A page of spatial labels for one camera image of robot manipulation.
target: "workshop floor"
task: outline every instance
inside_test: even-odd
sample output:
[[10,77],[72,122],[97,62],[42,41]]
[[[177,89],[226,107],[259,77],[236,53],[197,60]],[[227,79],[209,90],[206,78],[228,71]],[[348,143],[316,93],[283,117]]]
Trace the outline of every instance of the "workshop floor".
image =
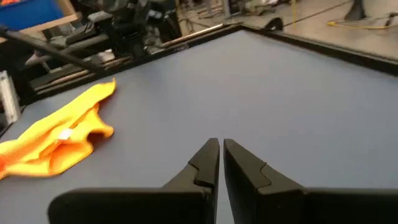
[[[259,4],[259,0],[253,0],[246,6]],[[383,57],[398,59],[398,18],[394,20],[391,27],[384,30],[349,29],[342,27],[330,27],[328,21],[341,20],[349,11],[352,1],[348,0],[299,0],[296,6],[297,22],[293,24],[293,10],[288,5],[278,6],[275,13],[263,16],[234,16],[226,19],[218,16],[211,19],[199,19],[195,11],[185,14],[194,22],[213,26],[224,21],[245,22],[252,26],[262,27],[272,18],[281,17],[287,24],[285,31],[291,34],[301,35],[309,39],[328,42],[342,47],[351,48],[363,52],[382,55]],[[387,13],[398,12],[398,1],[396,0],[364,0],[366,14],[370,18],[386,17]],[[362,22],[361,26],[383,26],[386,19]],[[182,32],[189,32],[185,22],[181,23]],[[195,24],[195,31],[206,29],[206,27]]]

